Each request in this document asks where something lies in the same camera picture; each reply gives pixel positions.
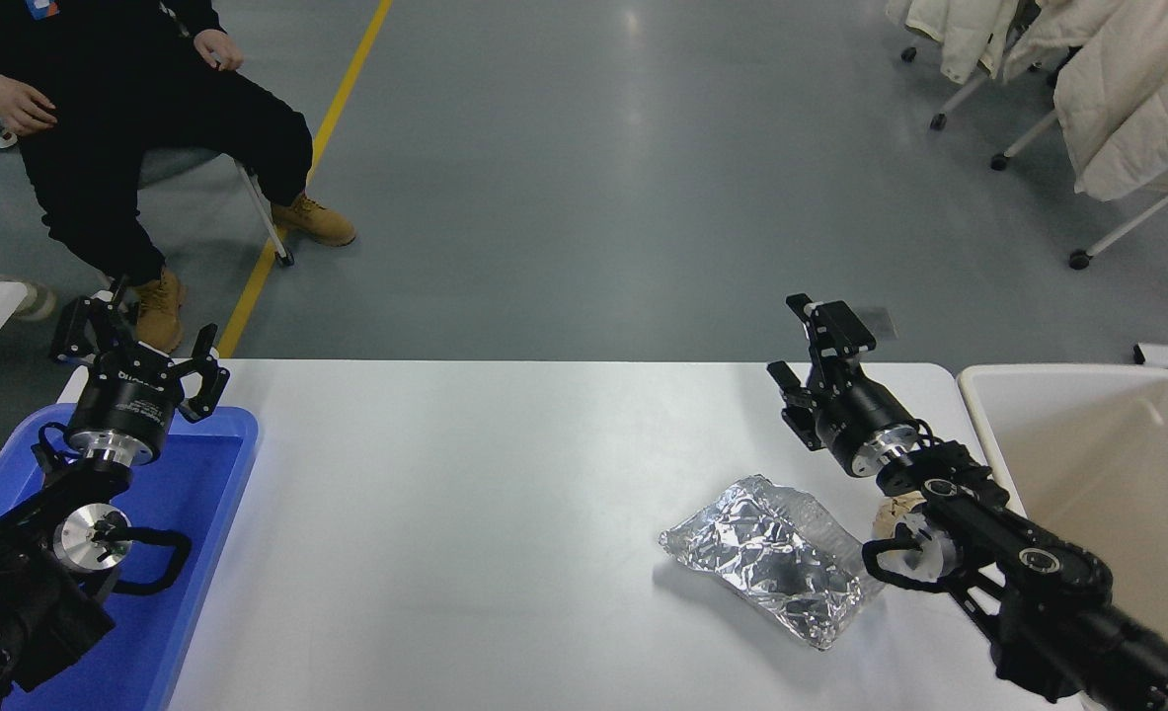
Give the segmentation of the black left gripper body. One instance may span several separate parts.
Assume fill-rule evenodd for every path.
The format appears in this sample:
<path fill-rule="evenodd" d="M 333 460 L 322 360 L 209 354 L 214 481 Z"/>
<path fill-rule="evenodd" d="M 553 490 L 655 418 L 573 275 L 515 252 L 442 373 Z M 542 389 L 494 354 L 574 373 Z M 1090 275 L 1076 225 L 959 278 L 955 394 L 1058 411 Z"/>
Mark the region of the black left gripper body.
<path fill-rule="evenodd" d="M 159 455 L 185 391 L 168 370 L 90 367 L 63 440 L 82 454 Z"/>

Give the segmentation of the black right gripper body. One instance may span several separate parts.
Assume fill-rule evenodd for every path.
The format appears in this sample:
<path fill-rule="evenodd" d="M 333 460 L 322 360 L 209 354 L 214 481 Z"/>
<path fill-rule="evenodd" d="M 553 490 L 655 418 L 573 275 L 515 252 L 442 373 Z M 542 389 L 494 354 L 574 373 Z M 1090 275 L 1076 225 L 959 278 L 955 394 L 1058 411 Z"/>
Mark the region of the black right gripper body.
<path fill-rule="evenodd" d="M 918 424 L 881 383 L 864 376 L 813 392 L 814 431 L 848 473 L 878 473 L 918 446 Z"/>

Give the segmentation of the person's right hand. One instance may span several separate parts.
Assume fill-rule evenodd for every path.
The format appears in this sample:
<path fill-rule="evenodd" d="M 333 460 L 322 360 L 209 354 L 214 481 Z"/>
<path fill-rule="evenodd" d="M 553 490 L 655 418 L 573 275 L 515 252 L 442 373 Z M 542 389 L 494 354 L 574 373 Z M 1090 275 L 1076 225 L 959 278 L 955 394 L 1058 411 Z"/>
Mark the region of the person's right hand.
<path fill-rule="evenodd" d="M 25 138 L 58 125 L 55 104 L 23 81 L 0 75 L 0 119 L 11 133 Z"/>

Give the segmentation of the person's left hand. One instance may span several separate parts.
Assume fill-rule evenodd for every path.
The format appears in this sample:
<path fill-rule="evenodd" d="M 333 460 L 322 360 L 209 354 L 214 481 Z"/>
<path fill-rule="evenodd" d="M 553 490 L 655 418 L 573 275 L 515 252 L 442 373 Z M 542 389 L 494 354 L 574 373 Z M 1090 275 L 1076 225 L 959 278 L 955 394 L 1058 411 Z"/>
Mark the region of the person's left hand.
<path fill-rule="evenodd" d="M 196 33 L 193 37 L 193 46 L 207 67 L 216 69 L 216 71 L 239 71 L 245 60 L 244 53 L 236 41 L 222 29 L 203 29 L 203 32 Z"/>

